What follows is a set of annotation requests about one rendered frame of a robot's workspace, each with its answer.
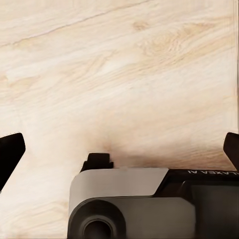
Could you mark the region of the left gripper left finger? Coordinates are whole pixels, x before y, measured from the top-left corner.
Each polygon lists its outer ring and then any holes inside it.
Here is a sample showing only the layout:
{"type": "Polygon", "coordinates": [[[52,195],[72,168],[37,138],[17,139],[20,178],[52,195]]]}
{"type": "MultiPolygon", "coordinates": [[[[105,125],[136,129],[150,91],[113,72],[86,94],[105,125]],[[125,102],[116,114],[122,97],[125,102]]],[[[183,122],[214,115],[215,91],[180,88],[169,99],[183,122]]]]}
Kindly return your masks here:
{"type": "Polygon", "coordinates": [[[0,192],[26,151],[21,132],[0,138],[0,192]]]}

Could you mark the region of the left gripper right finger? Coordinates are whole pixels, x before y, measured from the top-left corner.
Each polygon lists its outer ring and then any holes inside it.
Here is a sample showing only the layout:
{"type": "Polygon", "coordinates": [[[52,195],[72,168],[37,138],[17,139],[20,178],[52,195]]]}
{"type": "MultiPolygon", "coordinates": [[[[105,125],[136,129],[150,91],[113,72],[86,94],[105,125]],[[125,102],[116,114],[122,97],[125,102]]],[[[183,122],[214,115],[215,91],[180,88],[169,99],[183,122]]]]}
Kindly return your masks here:
{"type": "Polygon", "coordinates": [[[227,132],[223,150],[239,172],[239,134],[227,132]]]}

